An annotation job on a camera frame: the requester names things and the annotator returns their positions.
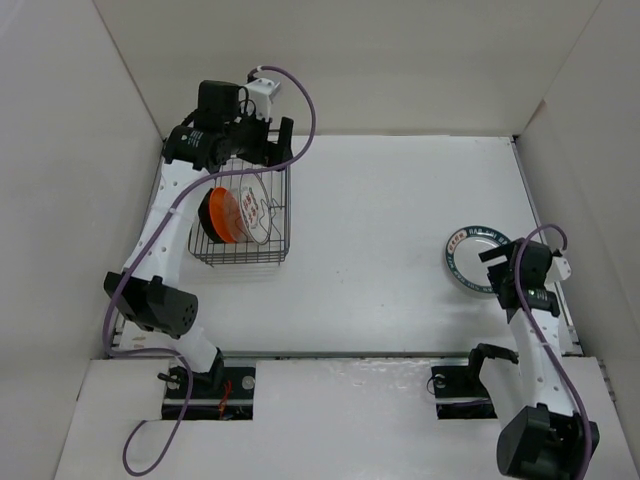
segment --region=plate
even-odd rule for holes
[[[245,233],[258,245],[264,245],[271,236],[271,204],[267,189],[258,175],[242,175],[237,200]]]
[[[490,263],[482,263],[478,254],[510,241],[493,228],[481,225],[461,228],[447,241],[444,252],[447,267],[454,278],[468,289],[493,295],[487,278]]]

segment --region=black clamp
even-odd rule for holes
[[[500,306],[507,311],[509,321],[521,307],[515,287],[515,263],[523,243],[524,239],[519,238],[479,254],[483,263],[499,257],[506,257],[505,262],[488,268],[488,278]],[[520,265],[520,281],[527,305],[531,309],[551,312],[554,317],[560,315],[558,297],[555,293],[547,290],[544,284],[553,257],[557,255],[559,252],[551,252],[551,249],[542,243],[529,242]]]

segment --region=white tabletop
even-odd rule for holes
[[[465,294],[444,263],[460,227],[535,228],[510,139],[318,137],[292,167],[291,208],[281,266],[212,269],[186,254],[182,288],[223,352],[515,348],[497,300]],[[127,324],[123,347],[140,333]],[[572,350],[564,324],[561,338]]]

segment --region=wire basket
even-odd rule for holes
[[[251,171],[258,168],[239,158],[229,160],[221,170]],[[282,172],[257,174],[267,191],[270,201],[268,212],[271,216],[271,231],[265,244],[254,242],[217,243],[204,232],[200,220],[196,220],[189,233],[188,249],[198,260],[207,265],[281,263],[289,253],[291,232],[291,172],[286,168]],[[215,187],[224,187],[229,191],[237,190],[242,175],[218,178]]]

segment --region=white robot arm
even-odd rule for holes
[[[200,84],[198,108],[173,129],[162,151],[160,183],[134,251],[123,266],[131,266],[186,187],[220,170],[237,155],[267,167],[292,158],[293,121],[283,118],[277,143],[268,141],[271,108],[280,83],[254,78],[239,86],[225,82]],[[196,371],[212,366],[217,348],[194,326],[195,295],[179,290],[179,272],[189,231],[209,182],[189,192],[137,266],[118,299],[118,310],[144,331],[166,334],[156,347],[180,351]],[[112,296],[122,273],[109,272],[104,287]]]
[[[524,249],[521,290],[535,324],[515,287],[515,259],[520,249]],[[561,376],[561,371],[566,373],[561,368],[560,306],[556,295],[545,287],[566,280],[571,274],[569,263],[560,252],[522,239],[480,254],[483,262],[499,257],[506,261],[489,267],[489,280],[507,312],[518,354],[480,344],[471,351],[467,367],[468,380],[486,389],[502,426],[498,468],[515,478],[576,478],[584,471],[586,450],[590,450],[588,462],[598,445],[598,426],[588,422],[589,434],[585,435],[586,417],[575,406],[570,382]]]

